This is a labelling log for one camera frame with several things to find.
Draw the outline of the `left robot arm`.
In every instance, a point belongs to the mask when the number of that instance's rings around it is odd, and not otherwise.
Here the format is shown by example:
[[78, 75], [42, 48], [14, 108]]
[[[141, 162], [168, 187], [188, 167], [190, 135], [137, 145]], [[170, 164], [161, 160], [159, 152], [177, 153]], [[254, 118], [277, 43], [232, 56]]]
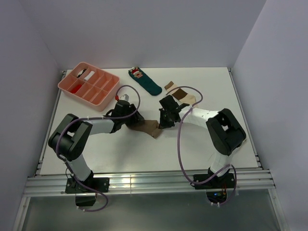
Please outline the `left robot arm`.
[[112, 134], [120, 130], [122, 125], [139, 125], [142, 122], [144, 118], [134, 104], [119, 100], [114, 109], [102, 117], [81, 119], [74, 114], [67, 114], [50, 136], [48, 146], [77, 178], [76, 186], [82, 192], [89, 192], [94, 186], [93, 171], [83, 157], [88, 137], [101, 133]]

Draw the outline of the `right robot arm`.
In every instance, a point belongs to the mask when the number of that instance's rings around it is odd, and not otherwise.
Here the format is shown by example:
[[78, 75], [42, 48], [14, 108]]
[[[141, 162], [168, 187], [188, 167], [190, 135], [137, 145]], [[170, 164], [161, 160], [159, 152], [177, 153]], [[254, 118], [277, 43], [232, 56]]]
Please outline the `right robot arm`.
[[180, 154], [180, 136], [183, 123], [193, 124], [207, 129], [216, 150], [214, 161], [209, 167], [208, 182], [212, 187], [220, 187], [225, 181], [225, 174], [232, 167], [231, 160], [246, 140], [246, 132], [231, 110], [224, 108], [220, 111], [209, 111], [195, 108], [183, 103], [179, 105], [171, 95], [159, 101], [160, 129], [172, 128], [179, 123], [177, 134], [178, 161], [184, 176], [192, 181], [184, 169]]

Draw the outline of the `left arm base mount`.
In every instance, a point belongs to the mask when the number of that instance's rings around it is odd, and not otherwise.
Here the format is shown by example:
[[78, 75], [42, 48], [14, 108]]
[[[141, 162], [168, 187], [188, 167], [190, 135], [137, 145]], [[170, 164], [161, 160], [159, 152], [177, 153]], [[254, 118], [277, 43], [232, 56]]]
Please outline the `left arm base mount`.
[[97, 195], [107, 193], [109, 190], [109, 178], [95, 178], [91, 173], [85, 181], [78, 180], [71, 176], [67, 178], [65, 193], [76, 194], [75, 204], [79, 207], [90, 208], [96, 202]]

